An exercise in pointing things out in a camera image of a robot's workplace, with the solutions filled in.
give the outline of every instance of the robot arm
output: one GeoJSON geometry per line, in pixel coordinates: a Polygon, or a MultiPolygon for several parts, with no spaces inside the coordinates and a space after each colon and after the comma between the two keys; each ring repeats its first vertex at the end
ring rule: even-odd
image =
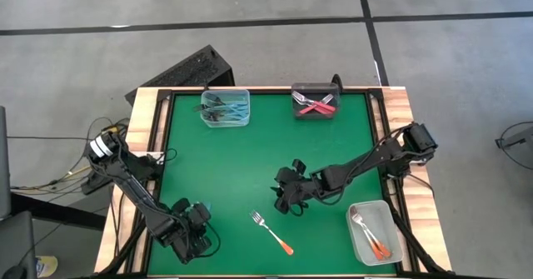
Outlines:
{"type": "Polygon", "coordinates": [[[281,213],[291,210],[291,205],[307,208],[306,200],[315,198],[325,204],[335,204],[341,199],[346,186],[355,177],[379,166],[386,167],[393,177],[405,177],[410,172],[409,163],[418,161],[426,164],[433,158],[437,145],[423,124],[413,122],[382,138],[369,152],[343,164],[330,165],[311,172],[304,177],[306,165],[298,159],[293,168],[282,167],[275,180],[279,187],[272,189],[277,194],[275,207],[281,213]],[[403,146],[398,137],[403,133],[403,146]],[[327,198],[340,195],[334,202],[324,202],[327,198]]]}
{"type": "Polygon", "coordinates": [[[92,170],[111,178],[144,216],[147,230],[162,246],[171,246],[180,262],[187,264],[211,246],[205,237],[211,218],[207,208],[186,198],[172,209],[156,201],[142,182],[160,176],[161,169],[152,157],[137,157],[115,132],[104,132],[89,142],[85,156],[92,170]]]}

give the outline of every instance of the fork tines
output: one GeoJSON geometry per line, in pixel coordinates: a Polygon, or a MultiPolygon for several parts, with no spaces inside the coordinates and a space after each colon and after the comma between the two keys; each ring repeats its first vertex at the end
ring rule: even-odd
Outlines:
{"type": "Polygon", "coordinates": [[[253,221],[256,223],[259,223],[262,219],[261,215],[256,211],[250,212],[250,217],[252,217],[253,221]]]}

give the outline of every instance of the green mat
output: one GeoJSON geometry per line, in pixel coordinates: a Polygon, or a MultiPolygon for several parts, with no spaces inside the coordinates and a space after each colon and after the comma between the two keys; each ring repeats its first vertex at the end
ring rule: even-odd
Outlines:
{"type": "MultiPolygon", "coordinates": [[[[363,95],[346,94],[332,120],[296,120],[289,95],[252,95],[250,123],[245,127],[210,128],[192,108],[200,96],[177,96],[169,148],[177,158],[167,162],[161,201],[168,206],[182,197],[211,204],[211,224],[222,239],[220,251],[182,265],[170,247],[156,242],[149,275],[321,275],[393,274],[392,265],[367,267],[355,258],[346,209],[353,202],[381,199],[376,170],[355,180],[335,206],[309,201],[303,217],[274,208],[274,176],[300,158],[307,171],[344,163],[372,147],[363,95]],[[288,256],[276,240],[250,218],[257,210],[266,224],[294,249],[288,256]]],[[[208,232],[213,246],[217,239],[208,232]]]]}

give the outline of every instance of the black box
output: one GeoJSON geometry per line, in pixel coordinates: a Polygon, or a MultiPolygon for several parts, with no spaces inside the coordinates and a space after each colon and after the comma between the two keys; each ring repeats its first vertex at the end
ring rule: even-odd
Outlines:
{"type": "MultiPolygon", "coordinates": [[[[235,87],[232,67],[211,46],[185,58],[140,87],[235,87]]],[[[137,89],[124,96],[132,106],[137,89]]]]}

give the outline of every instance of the fork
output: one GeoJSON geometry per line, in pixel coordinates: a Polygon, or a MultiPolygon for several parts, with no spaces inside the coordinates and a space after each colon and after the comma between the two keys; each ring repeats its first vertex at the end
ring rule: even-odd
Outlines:
{"type": "Polygon", "coordinates": [[[319,106],[321,108],[324,108],[324,109],[326,109],[326,110],[328,110],[330,112],[334,112],[335,111],[335,108],[333,106],[324,104],[324,103],[319,102],[319,101],[313,101],[313,100],[307,98],[306,96],[300,94],[297,91],[292,91],[292,97],[295,98],[298,103],[304,102],[306,105],[315,104],[315,105],[317,105],[317,106],[319,106]]]}
{"type": "Polygon", "coordinates": [[[277,242],[280,243],[280,245],[283,247],[283,250],[285,250],[287,254],[292,255],[292,253],[294,253],[294,250],[292,250],[292,248],[289,247],[289,245],[287,245],[284,241],[282,241],[281,238],[277,237],[276,233],[270,230],[270,228],[265,224],[265,219],[261,217],[259,212],[252,211],[250,213],[250,217],[252,217],[253,221],[257,223],[257,225],[265,227],[270,232],[270,234],[272,234],[272,236],[276,238],[277,242]]]}
{"type": "MultiPolygon", "coordinates": [[[[300,105],[302,105],[302,106],[308,106],[308,107],[311,107],[311,106],[314,105],[314,104],[312,104],[312,105],[307,104],[306,102],[303,102],[303,101],[301,101],[300,99],[294,97],[294,95],[292,95],[292,98],[294,99],[294,101],[296,101],[296,103],[298,103],[298,104],[300,104],[300,105]]],[[[319,106],[316,106],[314,109],[315,109],[316,111],[318,111],[319,113],[321,113],[321,114],[330,114],[330,113],[331,113],[331,111],[329,111],[329,110],[327,110],[327,109],[325,109],[325,108],[319,107],[319,106]]]]}
{"type": "MultiPolygon", "coordinates": [[[[329,103],[331,100],[333,99],[333,95],[332,94],[328,94],[327,96],[325,96],[322,100],[320,100],[321,103],[324,103],[324,104],[327,104],[329,103]]],[[[310,112],[311,110],[313,109],[317,109],[318,106],[316,104],[313,104],[313,105],[310,105],[309,107],[306,107],[302,110],[300,110],[300,114],[306,114],[308,112],[310,112]]]]}
{"type": "Polygon", "coordinates": [[[366,224],[363,222],[362,215],[357,211],[357,209],[352,206],[350,207],[350,216],[352,221],[357,223],[361,228],[363,229],[363,232],[365,233],[366,239],[370,243],[370,246],[372,248],[372,251],[374,252],[374,255],[376,256],[377,260],[382,260],[384,258],[391,257],[391,252],[383,245],[382,242],[380,242],[374,234],[368,229],[366,224]]]}

